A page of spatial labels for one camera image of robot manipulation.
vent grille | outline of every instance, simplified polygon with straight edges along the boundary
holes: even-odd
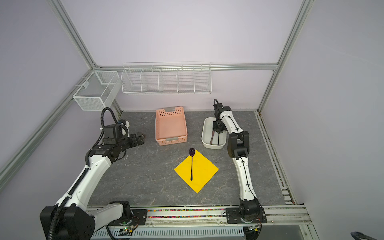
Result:
[[[138,228],[132,236],[118,236],[119,228],[111,231],[115,238],[194,238],[194,237],[242,237],[243,227],[164,227]],[[92,239],[109,238],[105,228],[95,232]]]

metal mounting plate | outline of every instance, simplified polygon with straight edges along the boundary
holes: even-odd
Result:
[[[129,222],[129,220],[128,219],[119,218],[119,219],[109,223],[109,226],[121,226],[121,227],[123,227],[123,226],[130,226],[130,225],[136,226],[138,221],[139,221],[139,226],[140,225],[145,225],[145,222],[147,220],[147,212],[148,212],[148,210],[147,209],[132,209],[132,212],[133,212],[133,216],[134,217],[132,218],[132,222],[130,222],[129,224],[122,225],[123,222]]]
[[[245,223],[241,220],[240,217],[240,211],[238,207],[227,207],[225,209],[226,211],[226,218],[227,218],[227,223],[228,224],[233,224],[233,223]],[[260,211],[260,214],[258,216],[259,218],[255,217],[251,223],[259,223],[259,219],[262,221],[262,223],[266,223],[266,216],[264,209],[262,208],[262,211]]]

white wire basket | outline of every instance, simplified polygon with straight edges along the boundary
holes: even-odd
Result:
[[[209,65],[129,66],[121,75],[126,94],[196,94],[212,92]]]
[[[84,111],[101,111],[110,107],[121,88],[116,71],[93,71],[73,98]]]

pink plastic basket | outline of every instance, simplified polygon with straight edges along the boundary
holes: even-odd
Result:
[[[183,107],[156,111],[156,141],[160,146],[187,141],[187,124]]]

cable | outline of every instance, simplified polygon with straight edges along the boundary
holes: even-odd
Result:
[[[259,216],[257,216],[257,219],[259,220],[259,223],[260,223],[260,230],[259,230],[259,234],[260,232],[262,231],[262,228],[263,228],[263,221],[260,220]]]
[[[249,191],[252,193],[253,197],[256,198],[256,196],[253,194],[251,188],[249,187],[248,177],[247,177],[247,171],[245,170],[245,166],[244,166],[244,161],[243,161],[243,160],[242,160],[242,163],[243,163],[243,169],[244,169],[244,173],[245,173],[245,179],[247,180],[247,186],[248,186],[248,189],[249,189]]]
[[[235,122],[232,120],[232,118],[231,118],[230,116],[228,116],[228,115],[224,115],[224,116],[222,116],[222,118],[220,119],[220,121],[221,121],[224,117],[229,117],[229,119],[231,119],[231,121],[233,122],[233,124],[234,124],[235,127],[236,127],[237,133],[239,133],[239,127],[236,126]]]
[[[370,236],[367,236],[367,235],[365,235],[364,233],[361,233],[361,232],[351,232],[351,236],[352,236],[355,240],[361,240],[361,239],[377,240],[377,239],[372,238],[372,237],[370,237]]]
[[[127,154],[127,150],[126,149],[124,151],[124,155],[121,158],[117,159],[116,161],[123,159],[125,157],[125,154]]]
[[[139,223],[140,223],[140,218],[138,218],[138,217],[135,217],[135,218],[137,218],[137,224],[136,224],[135,228],[132,230],[135,230],[139,226]]]
[[[100,122],[101,122],[101,133],[100,133],[100,136],[99,138],[97,139],[97,141],[95,142],[95,144],[91,147],[91,149],[86,153],[85,155],[85,164],[90,167],[89,165],[89,154],[91,153],[92,149],[94,147],[96,147],[99,142],[101,141],[101,139],[103,138],[103,135],[104,135],[104,113],[109,110],[109,112],[111,113],[112,115],[112,118],[113,118],[113,121],[115,121],[115,124],[119,124],[118,121],[116,120],[116,117],[115,117],[115,114],[113,113],[112,109],[111,108],[104,108],[102,111],[101,111],[101,114],[100,114]]]
[[[125,130],[124,136],[121,137],[121,140],[123,140],[124,138],[128,137],[129,130],[128,130],[128,128],[124,124],[122,124],[121,127]]]
[[[252,239],[256,240],[260,235],[260,230],[257,228],[246,230],[247,227],[243,227],[244,233],[245,233],[245,239]]]
[[[75,184],[71,187],[71,190],[68,192],[69,195],[72,196],[72,194],[75,192],[76,188],[79,186],[81,180],[83,180],[83,178],[85,177],[88,171],[89,171],[89,168],[84,169],[84,171],[81,173],[80,177],[77,179]],[[59,207],[56,209],[56,212],[51,221],[51,225],[49,227],[47,240],[53,240],[53,236],[56,232],[56,226],[57,226],[57,223],[59,222],[60,214],[63,211],[65,204],[67,204],[69,199],[71,199],[70,196],[65,197],[64,200],[59,205]]]
[[[62,210],[64,209],[65,204],[67,204],[69,199],[70,199],[70,197],[65,197],[64,200],[59,205],[59,207],[57,208],[57,210],[56,210],[56,212],[52,218],[51,225],[49,227],[47,240],[53,240],[53,236],[54,236],[55,231],[56,231],[56,226],[57,226],[57,223],[59,222],[60,214],[61,214]]]
[[[111,233],[111,230],[109,229],[108,225],[105,226],[105,229],[107,230],[107,233],[109,235],[109,237],[112,239],[112,240],[118,240],[117,238],[115,238],[112,233]]]

